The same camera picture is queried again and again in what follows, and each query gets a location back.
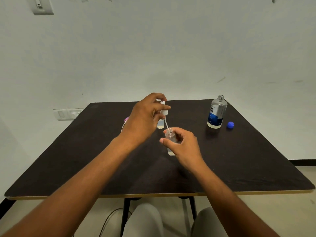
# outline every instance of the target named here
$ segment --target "left hand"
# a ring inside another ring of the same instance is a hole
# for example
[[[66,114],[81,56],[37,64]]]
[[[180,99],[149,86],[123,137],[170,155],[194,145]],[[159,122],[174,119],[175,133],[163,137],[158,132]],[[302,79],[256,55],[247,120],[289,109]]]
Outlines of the left hand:
[[[164,94],[152,93],[137,102],[120,135],[129,138],[137,146],[147,140],[156,130],[158,121],[166,118],[160,111],[171,108],[156,99],[167,101]]]

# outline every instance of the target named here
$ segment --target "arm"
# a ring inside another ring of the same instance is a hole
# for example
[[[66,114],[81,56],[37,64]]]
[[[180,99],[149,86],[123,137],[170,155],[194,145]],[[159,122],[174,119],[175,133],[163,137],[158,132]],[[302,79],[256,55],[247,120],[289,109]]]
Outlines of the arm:
[[[228,236],[279,237],[208,168],[194,134],[177,127],[172,129],[182,142],[177,144],[165,138],[160,142],[171,149],[200,182]]]
[[[166,101],[163,94],[152,93],[138,102],[121,134],[3,237],[72,236],[116,169],[151,136],[159,119],[165,118],[158,112],[170,107],[157,103],[156,99]]]

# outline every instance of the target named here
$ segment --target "forearm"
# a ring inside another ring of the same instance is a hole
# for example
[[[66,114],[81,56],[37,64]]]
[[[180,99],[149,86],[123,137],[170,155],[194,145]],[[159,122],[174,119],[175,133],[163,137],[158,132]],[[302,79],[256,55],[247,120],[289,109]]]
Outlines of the forearm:
[[[279,236],[249,209],[205,163],[202,163],[194,174],[204,188],[208,200],[229,237]]]
[[[105,184],[133,150],[120,136],[95,159],[12,227],[7,236],[71,236]]]

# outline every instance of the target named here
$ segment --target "table edge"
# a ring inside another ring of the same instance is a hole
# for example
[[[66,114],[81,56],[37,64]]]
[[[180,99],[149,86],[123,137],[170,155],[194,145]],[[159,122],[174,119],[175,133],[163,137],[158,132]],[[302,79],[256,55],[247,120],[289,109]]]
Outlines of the table edge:
[[[236,195],[275,195],[275,194],[306,194],[312,190],[288,190],[288,191],[236,191]],[[141,198],[141,197],[178,197],[178,196],[205,196],[204,192],[195,193],[155,193],[155,194],[122,194],[100,195],[99,198]],[[42,200],[48,196],[6,196],[9,200]]]

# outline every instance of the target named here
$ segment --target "blue label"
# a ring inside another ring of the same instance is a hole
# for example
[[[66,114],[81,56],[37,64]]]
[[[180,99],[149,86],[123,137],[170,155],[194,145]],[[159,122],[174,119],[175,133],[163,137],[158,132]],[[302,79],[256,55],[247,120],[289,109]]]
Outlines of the blue label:
[[[223,118],[218,118],[216,115],[214,115],[213,113],[210,112],[209,118],[208,118],[207,121],[211,125],[221,125],[222,121],[223,121]]]

